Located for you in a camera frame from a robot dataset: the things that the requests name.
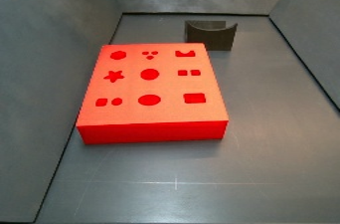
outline star-shaped hole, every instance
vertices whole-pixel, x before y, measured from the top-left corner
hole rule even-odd
[[[117,79],[122,79],[125,76],[122,75],[122,71],[109,71],[109,75],[103,77],[103,79],[109,79],[113,83]]]

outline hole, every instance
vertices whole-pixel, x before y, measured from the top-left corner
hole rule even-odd
[[[122,104],[122,99],[121,98],[114,98],[113,100],[111,100],[111,105],[113,106],[119,106]]]
[[[122,51],[111,53],[111,56],[110,56],[110,58],[114,60],[121,60],[125,57],[126,57],[126,52],[122,52]]]
[[[186,70],[177,70],[177,75],[179,77],[185,77],[186,76]]]
[[[199,70],[194,69],[194,70],[190,70],[189,72],[191,76],[194,77],[199,76]]]
[[[174,51],[174,56],[175,57],[194,57],[195,54],[194,54],[194,51],[189,51],[186,53],[182,53],[179,51]]]
[[[182,96],[186,104],[201,104],[206,102],[203,93],[189,93]]]
[[[95,107],[103,107],[107,103],[107,99],[97,99],[95,100]]]
[[[117,79],[122,79],[125,76],[122,75],[122,71],[109,71],[109,75],[103,77],[103,79],[109,79],[113,83]]]
[[[161,101],[157,95],[143,95],[138,98],[138,102],[143,106],[153,106]]]
[[[155,69],[145,69],[141,72],[141,78],[143,80],[154,80],[159,75],[159,72]]]

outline gray floor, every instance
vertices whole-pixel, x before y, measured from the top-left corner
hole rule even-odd
[[[114,44],[182,42],[193,19],[238,23],[209,52],[222,141],[83,146],[74,131],[39,223],[340,221],[338,112],[267,18],[129,15]]]

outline red shape sorter block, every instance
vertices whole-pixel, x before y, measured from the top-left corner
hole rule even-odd
[[[218,139],[226,123],[202,44],[102,47],[75,124],[85,144]]]

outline black object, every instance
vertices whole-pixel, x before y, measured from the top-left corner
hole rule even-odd
[[[225,21],[185,21],[185,41],[203,43],[209,51],[229,51],[237,23],[225,28]]]

